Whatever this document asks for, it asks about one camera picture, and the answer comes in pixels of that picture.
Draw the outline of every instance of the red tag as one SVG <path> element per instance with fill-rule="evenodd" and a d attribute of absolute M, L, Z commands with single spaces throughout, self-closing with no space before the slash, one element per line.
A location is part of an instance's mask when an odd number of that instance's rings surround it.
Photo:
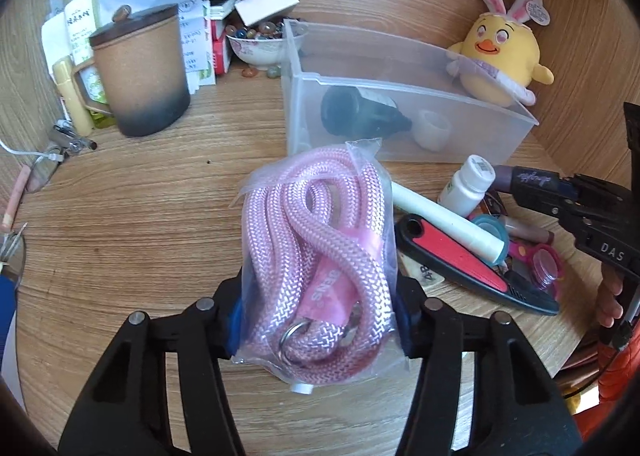
<path fill-rule="evenodd" d="M 382 254 L 380 236 L 369 229 L 344 229 L 340 232 L 352 238 L 373 258 L 380 260 Z M 331 259 L 323 257 L 300 302 L 297 315 L 337 326 L 346 326 L 349 323 L 351 309 L 357 300 L 358 292 L 353 283 Z"/>

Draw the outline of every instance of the glass marble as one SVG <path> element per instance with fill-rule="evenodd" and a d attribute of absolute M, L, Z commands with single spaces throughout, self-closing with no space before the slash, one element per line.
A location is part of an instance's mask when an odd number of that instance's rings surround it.
<path fill-rule="evenodd" d="M 267 77 L 270 79 L 277 79 L 282 75 L 280 71 L 280 66 L 269 66 L 267 68 Z"/>
<path fill-rule="evenodd" d="M 260 26 L 258 26 L 258 30 L 264 35 L 269 35 L 270 33 L 276 31 L 276 25 L 274 25 L 271 21 L 265 21 L 260 23 Z"/>
<path fill-rule="evenodd" d="M 251 77 L 255 77 L 257 74 L 258 69 L 254 68 L 253 66 L 242 70 L 242 77 L 247 77 L 248 79 L 250 79 Z"/>

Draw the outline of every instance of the spray bottle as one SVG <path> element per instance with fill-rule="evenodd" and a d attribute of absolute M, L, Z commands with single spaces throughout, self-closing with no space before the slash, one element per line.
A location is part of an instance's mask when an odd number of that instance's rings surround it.
<path fill-rule="evenodd" d="M 90 59 L 94 51 L 89 45 L 89 36 L 96 30 L 98 9 L 95 0 L 63 0 L 65 3 L 66 31 L 71 44 L 71 57 L 75 65 Z M 92 100 L 106 103 L 104 89 L 95 66 L 80 72 L 86 91 Z M 97 128 L 113 125 L 114 119 L 100 113 L 90 112 Z"/>

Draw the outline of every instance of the wooden lid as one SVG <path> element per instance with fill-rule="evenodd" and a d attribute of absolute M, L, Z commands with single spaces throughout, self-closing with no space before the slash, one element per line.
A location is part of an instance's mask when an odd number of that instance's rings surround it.
<path fill-rule="evenodd" d="M 147 10 L 140 10 L 134 14 L 131 13 L 131 7 L 128 4 L 123 4 L 113 14 L 111 18 L 112 22 L 105 24 L 89 36 L 89 45 L 91 45 L 92 48 L 96 48 L 101 44 L 105 44 L 123 35 L 136 32 L 156 22 L 177 15 L 177 4 L 163 4 L 161 6 L 148 8 Z"/>

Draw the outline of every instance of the human hand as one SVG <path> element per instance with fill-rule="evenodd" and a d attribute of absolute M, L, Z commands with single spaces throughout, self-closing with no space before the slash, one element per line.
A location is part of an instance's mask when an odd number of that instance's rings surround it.
<path fill-rule="evenodd" d="M 616 296 L 622 292 L 622 279 L 612 266 L 602 264 L 602 282 L 596 297 L 596 319 L 605 328 L 611 328 L 613 321 L 622 317 L 622 306 Z"/>

